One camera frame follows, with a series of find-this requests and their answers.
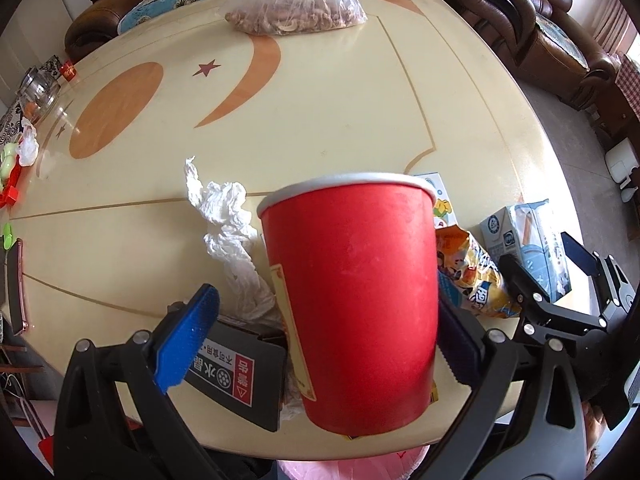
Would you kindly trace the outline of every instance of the milk carton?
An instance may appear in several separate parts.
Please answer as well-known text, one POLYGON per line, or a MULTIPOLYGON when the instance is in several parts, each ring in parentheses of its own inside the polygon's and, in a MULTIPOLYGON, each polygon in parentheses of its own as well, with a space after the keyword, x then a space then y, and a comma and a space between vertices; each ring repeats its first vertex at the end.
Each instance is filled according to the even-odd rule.
POLYGON ((451 200, 449 200, 449 194, 444 187, 440 174, 434 172, 416 176, 426 180, 436 190, 436 202, 433 205, 433 223, 435 224, 436 229, 448 227, 450 225, 457 225, 458 220, 456 219, 456 214, 453 212, 453 206, 451 205, 451 200))
POLYGON ((482 224, 484 248, 494 262, 513 254, 546 290, 552 303, 571 290, 560 233, 549 200, 500 209, 482 224))

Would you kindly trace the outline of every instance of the red paper cup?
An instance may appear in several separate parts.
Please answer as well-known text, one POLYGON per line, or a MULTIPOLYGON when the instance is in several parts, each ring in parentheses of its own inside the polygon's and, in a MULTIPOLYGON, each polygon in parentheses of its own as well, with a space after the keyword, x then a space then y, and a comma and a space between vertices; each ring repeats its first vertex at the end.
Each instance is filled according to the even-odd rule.
POLYGON ((433 187, 391 173, 323 177, 260 203, 308 418, 385 433, 430 402, 438 326, 433 187))

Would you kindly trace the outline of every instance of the cardboard box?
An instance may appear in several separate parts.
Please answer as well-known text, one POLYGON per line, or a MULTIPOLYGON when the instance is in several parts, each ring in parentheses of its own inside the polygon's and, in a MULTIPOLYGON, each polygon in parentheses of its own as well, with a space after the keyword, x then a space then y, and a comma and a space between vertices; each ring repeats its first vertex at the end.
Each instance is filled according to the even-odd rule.
POLYGON ((278 431, 286 363, 282 330, 219 316, 185 380, 236 415, 278 431))
POLYGON ((435 172, 416 176, 423 178, 436 189, 436 203, 433 205, 433 222, 436 229, 457 225, 458 220, 456 219, 456 214, 453 212, 449 194, 444 187, 440 174, 435 172))
POLYGON ((484 248, 497 264, 513 254, 546 290, 552 303, 571 290, 564 245, 549 200, 500 209, 482 224, 484 248))

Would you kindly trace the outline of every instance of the smartphone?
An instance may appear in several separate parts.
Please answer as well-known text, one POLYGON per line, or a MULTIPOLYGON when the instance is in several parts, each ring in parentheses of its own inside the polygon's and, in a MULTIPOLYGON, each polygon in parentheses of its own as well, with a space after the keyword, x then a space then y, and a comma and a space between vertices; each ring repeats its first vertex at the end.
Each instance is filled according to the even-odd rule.
POLYGON ((24 312, 24 288, 22 286, 22 240, 18 238, 6 254, 6 289, 9 297, 9 314, 14 335, 27 330, 29 324, 24 312))

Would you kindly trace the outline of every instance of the printed logo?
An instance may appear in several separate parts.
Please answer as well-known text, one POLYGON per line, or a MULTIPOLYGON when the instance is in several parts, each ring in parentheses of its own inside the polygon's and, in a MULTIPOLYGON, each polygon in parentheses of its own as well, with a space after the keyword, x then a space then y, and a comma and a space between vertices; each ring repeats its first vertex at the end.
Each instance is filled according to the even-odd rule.
POLYGON ((469 301, 479 307, 484 307, 486 305, 487 300, 489 299, 489 288, 491 287, 490 282, 482 282, 478 288, 474 291, 474 293, 469 296, 469 301))
POLYGON ((498 221, 498 217, 496 215, 491 215, 487 221, 487 227, 492 234, 496 234, 500 230, 500 222, 498 221))
POLYGON ((205 339, 190 369, 211 386, 251 407, 254 366, 253 359, 205 339))
POLYGON ((516 238, 513 236, 513 231, 505 232, 505 234, 502 236, 502 239, 504 240, 505 247, 512 246, 516 243, 516 238))

